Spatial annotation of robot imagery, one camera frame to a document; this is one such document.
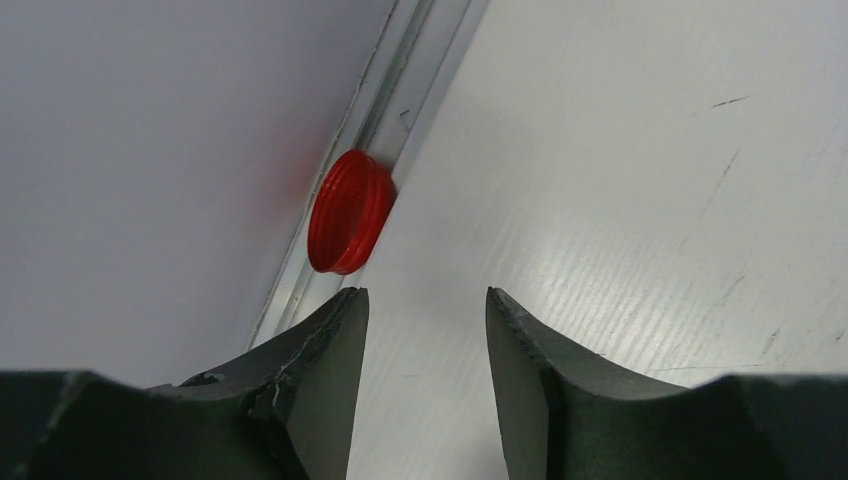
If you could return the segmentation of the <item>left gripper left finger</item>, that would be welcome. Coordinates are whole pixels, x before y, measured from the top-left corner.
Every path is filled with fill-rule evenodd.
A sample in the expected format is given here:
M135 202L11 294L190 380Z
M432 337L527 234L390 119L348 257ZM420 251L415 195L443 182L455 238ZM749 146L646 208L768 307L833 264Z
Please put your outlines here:
M363 288L182 384L1 375L5 479L343 479L369 321Z

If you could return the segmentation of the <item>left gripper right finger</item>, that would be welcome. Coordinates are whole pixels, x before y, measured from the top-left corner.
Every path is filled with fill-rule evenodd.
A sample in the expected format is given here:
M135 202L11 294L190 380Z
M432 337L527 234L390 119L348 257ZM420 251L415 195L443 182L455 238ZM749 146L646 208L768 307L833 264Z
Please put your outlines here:
M725 375L694 388L624 368L499 288L486 340L512 479L843 479L843 375Z

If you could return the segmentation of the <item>red jar lid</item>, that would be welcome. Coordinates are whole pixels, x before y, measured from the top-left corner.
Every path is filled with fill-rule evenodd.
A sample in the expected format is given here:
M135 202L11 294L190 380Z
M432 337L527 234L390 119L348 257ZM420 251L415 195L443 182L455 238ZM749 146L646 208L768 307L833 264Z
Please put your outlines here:
M397 196L387 167L365 151L342 154L315 198L307 254L318 273L348 275L368 260Z

